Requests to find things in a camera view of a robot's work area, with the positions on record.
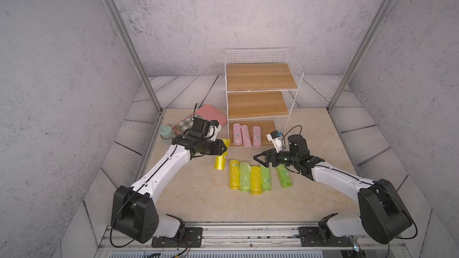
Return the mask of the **pink bag roll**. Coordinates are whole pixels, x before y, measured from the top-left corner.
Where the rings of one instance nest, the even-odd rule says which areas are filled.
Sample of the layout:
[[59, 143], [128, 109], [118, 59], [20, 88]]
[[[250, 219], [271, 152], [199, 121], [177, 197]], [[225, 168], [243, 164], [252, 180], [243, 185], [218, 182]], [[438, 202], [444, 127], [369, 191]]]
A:
[[254, 125], [252, 128], [252, 146], [254, 148], [260, 148], [262, 145], [261, 133], [262, 133], [261, 127]]
[[239, 123], [233, 124], [233, 143], [236, 146], [243, 144], [243, 139], [241, 136], [241, 125]]
[[241, 126], [241, 136], [242, 136], [243, 146], [245, 148], [251, 148], [252, 147], [251, 136], [250, 136], [249, 128], [247, 125]]

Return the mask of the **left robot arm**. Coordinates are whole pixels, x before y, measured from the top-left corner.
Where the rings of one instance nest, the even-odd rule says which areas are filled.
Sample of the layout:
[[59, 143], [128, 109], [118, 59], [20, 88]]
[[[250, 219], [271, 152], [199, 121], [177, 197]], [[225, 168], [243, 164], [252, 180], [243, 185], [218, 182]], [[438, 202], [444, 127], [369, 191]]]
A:
[[217, 120], [194, 118], [190, 129], [172, 139], [164, 156], [131, 186], [114, 193], [111, 228], [131, 239], [146, 243], [152, 237], [184, 241], [185, 222], [171, 215], [159, 215], [155, 203], [175, 174], [195, 157], [220, 156], [227, 150], [217, 139]]

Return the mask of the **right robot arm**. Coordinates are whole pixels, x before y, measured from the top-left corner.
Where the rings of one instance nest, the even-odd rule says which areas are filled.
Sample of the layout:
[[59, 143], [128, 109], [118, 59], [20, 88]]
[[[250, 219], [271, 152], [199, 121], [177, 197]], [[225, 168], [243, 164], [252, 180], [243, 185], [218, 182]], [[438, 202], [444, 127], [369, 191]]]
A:
[[388, 244], [415, 225], [392, 183], [385, 179], [373, 181], [336, 168], [324, 159], [310, 154], [307, 141], [300, 134], [289, 136], [289, 149], [283, 149], [280, 137], [268, 137], [274, 148], [254, 156], [264, 167], [293, 166], [310, 179], [328, 185], [354, 200], [359, 206], [357, 216], [332, 213], [316, 227], [304, 228], [300, 234], [306, 246], [351, 246], [351, 237], [368, 236], [380, 244]]

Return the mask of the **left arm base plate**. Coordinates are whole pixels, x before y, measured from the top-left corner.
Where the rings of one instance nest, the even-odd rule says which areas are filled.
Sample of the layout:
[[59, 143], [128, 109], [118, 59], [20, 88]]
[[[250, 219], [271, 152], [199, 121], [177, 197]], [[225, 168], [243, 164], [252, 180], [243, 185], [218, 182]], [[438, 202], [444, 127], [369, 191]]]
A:
[[173, 238], [153, 237], [153, 248], [200, 248], [202, 246], [203, 228], [183, 227]]

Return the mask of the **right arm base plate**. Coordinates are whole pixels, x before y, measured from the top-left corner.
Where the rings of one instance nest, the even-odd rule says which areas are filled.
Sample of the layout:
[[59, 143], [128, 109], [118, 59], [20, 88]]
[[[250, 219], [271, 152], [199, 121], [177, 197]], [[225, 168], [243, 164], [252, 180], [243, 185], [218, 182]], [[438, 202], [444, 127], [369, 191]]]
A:
[[336, 237], [321, 227], [300, 227], [299, 238], [303, 247], [352, 247], [348, 237]]

